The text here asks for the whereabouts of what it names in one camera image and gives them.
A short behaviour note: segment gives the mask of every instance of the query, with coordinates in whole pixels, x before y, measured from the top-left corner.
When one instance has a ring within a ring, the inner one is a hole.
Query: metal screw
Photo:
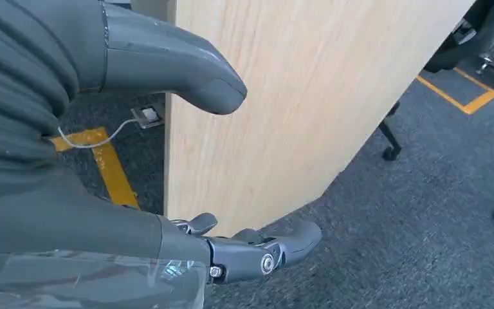
[[[209,275],[211,278],[218,278],[223,274],[223,269],[218,266],[211,266],[209,268]]]
[[[269,253],[262,257],[261,269],[264,275],[269,274],[273,270],[273,256]]]

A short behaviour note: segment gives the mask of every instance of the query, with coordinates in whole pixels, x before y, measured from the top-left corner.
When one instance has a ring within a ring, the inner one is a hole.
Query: office chair
[[[454,37],[462,28],[449,34],[424,70],[436,73],[441,69],[451,70],[463,59],[477,56],[488,50],[494,42],[494,0],[477,0],[463,17],[476,31],[469,41],[459,44]]]

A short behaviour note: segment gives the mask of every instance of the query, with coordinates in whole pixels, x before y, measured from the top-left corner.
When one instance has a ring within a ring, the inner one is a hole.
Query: wooden panel
[[[249,94],[228,116],[172,97],[167,215],[213,212],[229,236],[317,199],[472,3],[177,0],[176,24],[215,44]]]

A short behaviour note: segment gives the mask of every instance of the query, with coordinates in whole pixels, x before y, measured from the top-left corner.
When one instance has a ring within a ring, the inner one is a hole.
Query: power cord
[[[120,132],[120,130],[122,130],[122,128],[124,128],[125,125],[131,124],[133,122],[139,122],[140,123],[141,121],[138,120],[138,119],[128,119],[125,122],[122,122],[122,124],[120,124],[120,126],[118,127],[118,129],[116,129],[116,131],[113,134],[111,134],[111,136],[109,136],[109,138],[107,138],[106,140],[101,141],[101,142],[99,142],[97,144],[91,144],[91,145],[77,145],[77,144],[73,144],[65,136],[65,134],[61,130],[61,127],[58,127],[58,132],[60,133],[61,138],[63,138],[63,140],[65,141],[65,143],[69,144],[69,146],[71,146],[73,148],[78,148],[78,149],[91,149],[91,148],[99,147],[101,145],[105,145],[106,143],[110,142],[118,134],[118,132]]]

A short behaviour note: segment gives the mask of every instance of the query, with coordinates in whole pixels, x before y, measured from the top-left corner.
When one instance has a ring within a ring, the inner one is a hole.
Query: transparent plastic
[[[203,307],[207,269],[67,250],[0,254],[0,308]]]

